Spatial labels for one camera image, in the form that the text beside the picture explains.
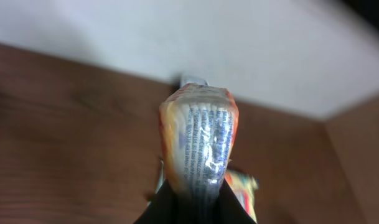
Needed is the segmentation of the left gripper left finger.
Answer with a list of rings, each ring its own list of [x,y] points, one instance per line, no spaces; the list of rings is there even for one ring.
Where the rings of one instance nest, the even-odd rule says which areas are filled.
[[[178,207],[177,196],[166,180],[134,224],[176,224]]]

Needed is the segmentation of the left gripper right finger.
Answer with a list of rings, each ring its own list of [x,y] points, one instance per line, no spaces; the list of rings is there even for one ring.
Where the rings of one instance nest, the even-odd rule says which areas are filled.
[[[214,223],[256,224],[245,212],[226,180],[223,181],[215,204]]]

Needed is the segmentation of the orange tissue pack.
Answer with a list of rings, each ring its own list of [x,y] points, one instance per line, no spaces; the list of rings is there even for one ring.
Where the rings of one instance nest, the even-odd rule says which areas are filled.
[[[238,127],[239,111],[226,88],[188,83],[159,107],[166,178],[184,198],[219,195]]]

